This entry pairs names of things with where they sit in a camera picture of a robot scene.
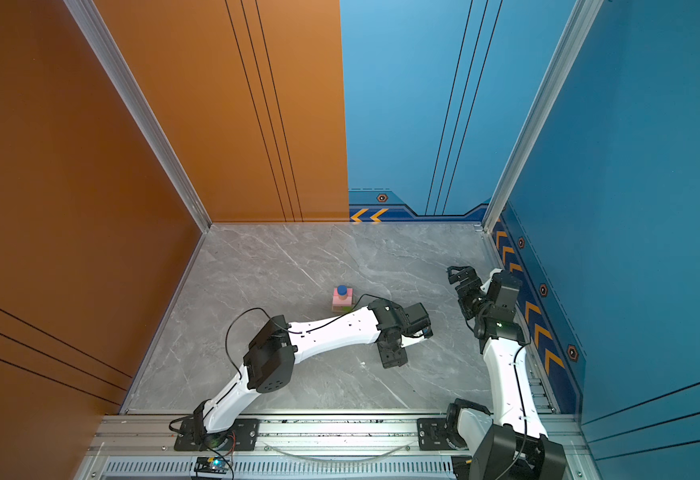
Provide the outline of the pink block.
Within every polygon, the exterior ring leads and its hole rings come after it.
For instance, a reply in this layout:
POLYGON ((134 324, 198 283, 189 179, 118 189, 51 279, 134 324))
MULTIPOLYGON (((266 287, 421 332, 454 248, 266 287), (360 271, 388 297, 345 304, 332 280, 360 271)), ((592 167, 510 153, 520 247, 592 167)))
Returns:
POLYGON ((332 301, 332 310, 335 312, 345 312, 349 311, 353 308, 354 303, 352 300, 333 300, 332 301))
POLYGON ((339 304, 351 304, 353 300, 353 290, 345 285, 337 286, 333 293, 333 302, 339 304))

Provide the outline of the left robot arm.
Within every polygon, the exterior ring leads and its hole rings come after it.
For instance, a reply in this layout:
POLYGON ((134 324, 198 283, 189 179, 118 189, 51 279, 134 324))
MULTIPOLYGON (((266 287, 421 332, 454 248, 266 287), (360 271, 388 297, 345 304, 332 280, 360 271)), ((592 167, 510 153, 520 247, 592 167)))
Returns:
POLYGON ((199 439, 228 431, 234 420, 258 397, 278 391, 291 381, 305 360, 354 345, 376 344, 386 368, 406 362, 403 339, 420 333, 406 310, 376 298, 369 305, 329 319, 290 324, 280 316, 268 320, 249 342, 242 365, 215 397, 193 412, 199 439))

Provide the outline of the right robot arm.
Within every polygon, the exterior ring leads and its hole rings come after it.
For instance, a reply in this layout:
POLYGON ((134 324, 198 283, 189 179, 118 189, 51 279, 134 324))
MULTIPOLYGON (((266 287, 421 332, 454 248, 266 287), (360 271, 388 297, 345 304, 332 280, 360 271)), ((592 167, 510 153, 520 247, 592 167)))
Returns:
POLYGON ((567 460, 536 410, 526 368, 524 330, 515 321, 522 286, 495 269, 487 281, 470 266, 447 268, 458 304, 488 368, 491 408, 457 399, 447 411, 451 441, 469 450, 470 479, 562 479, 567 460))

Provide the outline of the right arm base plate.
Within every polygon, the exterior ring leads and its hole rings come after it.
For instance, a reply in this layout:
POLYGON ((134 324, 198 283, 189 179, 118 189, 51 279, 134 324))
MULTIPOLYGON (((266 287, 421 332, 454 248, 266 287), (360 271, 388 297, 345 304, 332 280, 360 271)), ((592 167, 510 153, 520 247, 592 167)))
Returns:
POLYGON ((419 418, 416 427, 418 445, 422 451, 451 450, 472 454, 496 425, 490 416, 467 410, 462 411, 457 420, 419 418))

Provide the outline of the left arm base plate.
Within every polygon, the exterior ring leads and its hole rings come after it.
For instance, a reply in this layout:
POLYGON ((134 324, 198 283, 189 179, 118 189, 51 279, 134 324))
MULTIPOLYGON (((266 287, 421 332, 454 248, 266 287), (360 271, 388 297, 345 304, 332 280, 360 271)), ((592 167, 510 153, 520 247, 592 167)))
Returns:
POLYGON ((201 434, 196 431, 191 416, 183 416, 169 423, 169 430, 175 435, 176 451, 218 451, 249 452, 255 449, 260 421, 252 418, 237 418, 227 431, 201 434))

